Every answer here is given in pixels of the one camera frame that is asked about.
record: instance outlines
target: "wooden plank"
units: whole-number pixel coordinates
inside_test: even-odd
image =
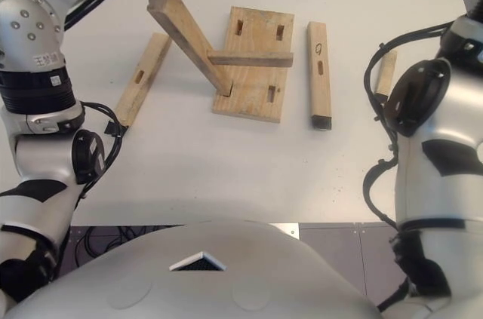
[[[331,83],[325,24],[309,22],[307,38],[312,126],[316,129],[330,130],[332,129]]]
[[[290,52],[294,15],[232,7],[225,51]],[[230,97],[216,94],[213,112],[279,123],[288,68],[227,66]]]
[[[214,65],[268,66],[290,68],[294,62],[293,53],[264,53],[260,51],[208,51],[208,59]]]
[[[115,108],[119,122],[125,127],[133,124],[170,45],[169,36],[160,33],[152,34],[133,76]]]
[[[213,50],[182,0],[149,0],[148,12],[222,95],[229,96],[232,80],[207,57]]]
[[[376,84],[375,97],[381,103],[385,103],[391,93],[392,77],[394,76],[395,63],[398,58],[398,52],[391,50],[386,53],[380,62],[379,77]]]

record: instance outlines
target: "white table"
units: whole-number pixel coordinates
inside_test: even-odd
[[[232,5],[295,14],[281,124],[211,113],[214,88],[173,44],[122,152],[84,200],[75,225],[175,224],[209,219],[264,222],[375,221],[362,199],[366,170],[389,157],[362,75],[377,46],[464,14],[463,0],[184,0],[215,48]],[[115,106],[152,32],[147,0],[107,0],[68,31],[63,52],[79,99]],[[306,25],[328,25],[333,130],[309,123]],[[400,48],[396,75],[434,56],[438,42]],[[85,127],[106,121],[89,112]],[[0,187],[15,186],[5,135]],[[374,187],[394,214],[394,173]]]

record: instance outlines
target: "gray floor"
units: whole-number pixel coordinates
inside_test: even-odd
[[[86,229],[72,227],[61,268],[62,275],[75,268],[75,244]],[[376,304],[393,293],[405,278],[394,263],[389,245],[389,239],[394,235],[395,230],[383,223],[300,224],[300,240],[310,245]],[[116,227],[97,228],[92,234],[92,249],[103,251],[117,236]],[[81,265],[91,260],[82,245],[78,248],[78,258]]]

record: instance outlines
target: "black vent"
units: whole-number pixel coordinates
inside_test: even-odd
[[[200,252],[170,266],[170,271],[225,271],[226,266],[206,252]]]
[[[192,264],[181,266],[174,271],[223,271],[221,268],[206,260],[206,258],[196,260]]]

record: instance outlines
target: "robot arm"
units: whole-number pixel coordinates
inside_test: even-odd
[[[52,280],[85,186],[109,167],[60,51],[83,1],[86,14],[103,0],[0,0],[2,119],[21,177],[0,193],[0,317]]]
[[[444,32],[436,59],[399,79],[384,107],[398,134],[396,262],[426,304],[447,299],[437,305],[441,317],[477,317],[483,308],[482,79],[480,0]]]

